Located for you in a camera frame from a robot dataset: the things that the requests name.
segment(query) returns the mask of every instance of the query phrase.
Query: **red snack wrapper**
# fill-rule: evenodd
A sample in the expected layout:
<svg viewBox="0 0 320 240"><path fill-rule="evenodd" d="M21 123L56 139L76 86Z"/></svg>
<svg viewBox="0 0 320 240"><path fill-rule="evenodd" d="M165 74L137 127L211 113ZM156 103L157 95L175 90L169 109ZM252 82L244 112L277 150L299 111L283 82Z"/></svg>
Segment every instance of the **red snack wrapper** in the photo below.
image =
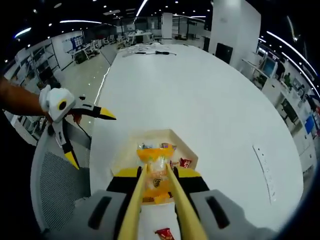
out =
<svg viewBox="0 0 320 240"><path fill-rule="evenodd" d="M170 228L160 229L155 231L155 233L158 234L161 240L175 240L170 232Z"/></svg>
<svg viewBox="0 0 320 240"><path fill-rule="evenodd" d="M188 168L190 166L191 160L180 158L180 166L184 168Z"/></svg>

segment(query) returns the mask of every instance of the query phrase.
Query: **gray chair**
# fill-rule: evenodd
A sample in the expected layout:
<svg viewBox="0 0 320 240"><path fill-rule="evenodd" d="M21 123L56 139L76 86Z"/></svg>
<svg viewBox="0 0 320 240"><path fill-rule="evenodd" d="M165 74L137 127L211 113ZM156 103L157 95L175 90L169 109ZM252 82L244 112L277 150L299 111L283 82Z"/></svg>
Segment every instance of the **gray chair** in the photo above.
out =
<svg viewBox="0 0 320 240"><path fill-rule="evenodd" d="M68 123L67 132L80 170L66 160L46 126L38 141L31 168L32 207L41 232L59 231L71 219L83 198L90 197L89 158L91 140Z"/></svg>

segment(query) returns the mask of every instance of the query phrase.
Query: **tray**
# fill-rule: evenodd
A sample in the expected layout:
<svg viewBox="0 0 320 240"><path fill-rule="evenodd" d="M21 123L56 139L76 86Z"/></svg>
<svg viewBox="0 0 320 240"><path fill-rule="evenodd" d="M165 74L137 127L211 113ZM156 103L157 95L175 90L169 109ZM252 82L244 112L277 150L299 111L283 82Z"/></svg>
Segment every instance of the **tray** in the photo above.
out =
<svg viewBox="0 0 320 240"><path fill-rule="evenodd" d="M143 166L144 163L137 156L138 145L142 143L155 143L157 147L161 143L176 145L172 161L178 162L180 158L192 160L189 168L195 169L198 163L198 156L187 146L187 144L171 129L150 130L134 134L129 137L127 143L119 149L114 158L111 168L112 174L117 174L121 169Z"/></svg>

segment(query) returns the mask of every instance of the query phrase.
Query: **ceiling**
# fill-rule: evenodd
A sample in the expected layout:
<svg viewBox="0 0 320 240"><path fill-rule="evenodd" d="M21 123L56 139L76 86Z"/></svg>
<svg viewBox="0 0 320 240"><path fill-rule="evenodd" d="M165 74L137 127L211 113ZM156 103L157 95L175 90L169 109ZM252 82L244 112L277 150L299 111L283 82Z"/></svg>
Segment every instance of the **ceiling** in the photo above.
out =
<svg viewBox="0 0 320 240"><path fill-rule="evenodd" d="M178 3L175 3L175 1L148 0L140 16L147 17L151 16L151 14L160 16L163 11L166 11L186 16L206 16L207 19L211 19L213 6L210 0L178 0ZM303 4L291 0L247 1L261 13L260 33L264 36L267 43L274 46L273 50L278 53L281 50L285 50L294 61L301 61L290 49L280 49L280 42L266 34L266 31L270 31L281 37L302 54L304 53L304 49L306 49L308 61L320 73L319 57L316 55L316 53L320 53L318 40L314 36L316 31L311 29L312 23L316 23L317 8L313 6L316 1L304 0ZM2 9L6 9L7 16L4 16L4 14L1 16L1 26L4 29L1 36L1 61L5 59L10 60L15 56L17 51L27 47L27 45L30 44L32 46L47 37L59 35L62 31L66 33L71 32L72 29L80 30L80 28L84 29L96 26L95 23L59 23L62 20L89 20L113 23L116 16L133 18L142 2L143 0L6 1L2 3ZM58 3L62 3L62 5L54 8ZM115 10L120 10L120 12L115 15L103 14ZM293 41L287 16L291 19L295 34L300 35L297 43ZM29 27L32 27L31 31L22 35L20 41L14 39L15 34Z"/></svg>

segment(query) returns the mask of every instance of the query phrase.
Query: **long white conference table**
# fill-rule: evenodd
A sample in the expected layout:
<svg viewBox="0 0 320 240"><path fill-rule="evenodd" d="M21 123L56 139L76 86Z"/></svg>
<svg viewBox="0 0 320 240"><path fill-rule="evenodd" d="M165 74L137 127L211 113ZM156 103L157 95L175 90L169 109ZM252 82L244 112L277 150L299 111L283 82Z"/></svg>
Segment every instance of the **long white conference table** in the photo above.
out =
<svg viewBox="0 0 320 240"><path fill-rule="evenodd" d="M286 124L236 69L193 46L168 47L176 55L117 54L98 102L117 120L94 122L91 193L108 187L114 156L133 131L172 129L198 155L196 171L211 190L238 204L254 226L279 230L303 192L300 159ZM265 154L275 201L253 146Z"/></svg>

